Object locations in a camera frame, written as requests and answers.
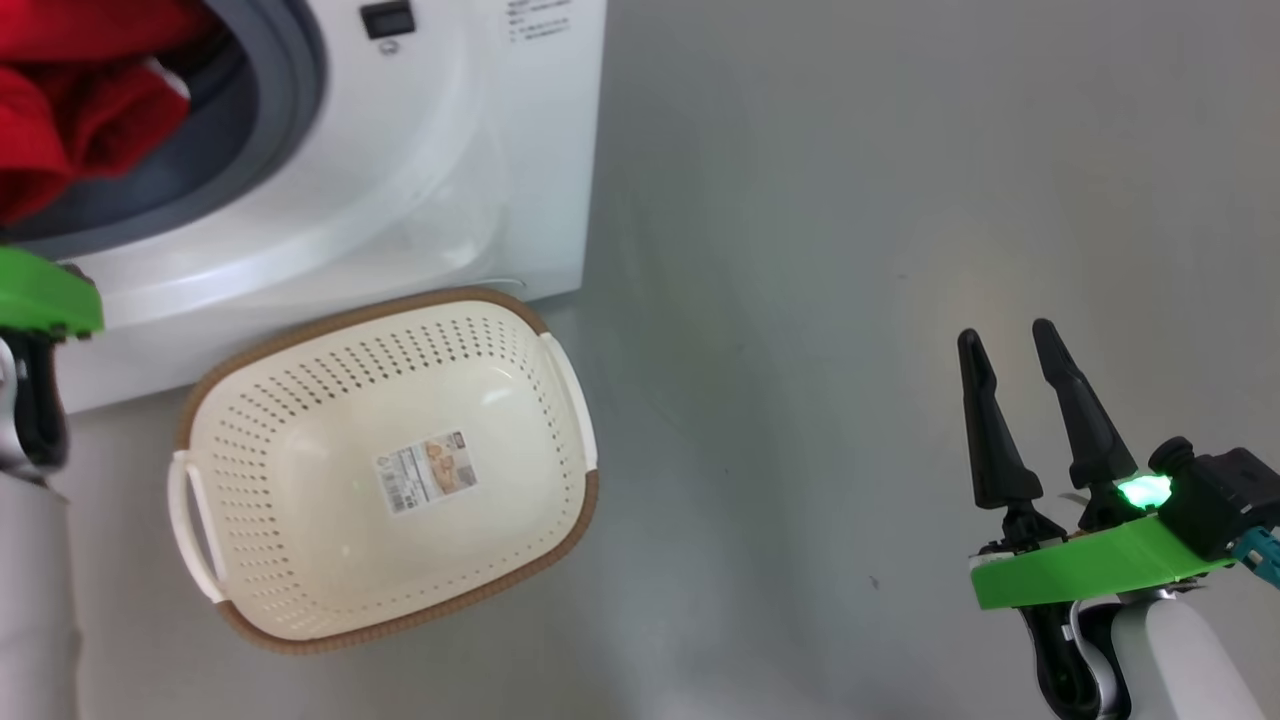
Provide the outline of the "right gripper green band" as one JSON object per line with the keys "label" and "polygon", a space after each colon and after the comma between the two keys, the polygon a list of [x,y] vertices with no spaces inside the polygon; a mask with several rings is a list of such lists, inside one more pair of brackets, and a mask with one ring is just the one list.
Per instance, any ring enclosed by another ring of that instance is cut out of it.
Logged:
{"label": "right gripper green band", "polygon": [[[1071,451],[1069,475],[1078,489],[1124,482],[1138,465],[1092,384],[1047,318],[1032,327],[1039,366],[1056,393]],[[977,331],[957,337],[963,407],[977,507],[1014,507],[1041,498],[1043,488],[1021,460],[996,397],[997,375]],[[1037,550],[1000,550],[970,559],[970,580],[983,610],[1093,600],[1167,585],[1225,568],[1229,559],[1204,561],[1143,507],[1134,521]]]}

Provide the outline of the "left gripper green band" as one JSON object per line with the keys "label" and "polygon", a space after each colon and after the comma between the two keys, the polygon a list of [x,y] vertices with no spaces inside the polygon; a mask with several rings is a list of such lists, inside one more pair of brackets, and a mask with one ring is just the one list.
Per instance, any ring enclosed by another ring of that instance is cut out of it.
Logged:
{"label": "left gripper green band", "polygon": [[83,340],[105,331],[102,299],[74,266],[1,247],[1,328]]}

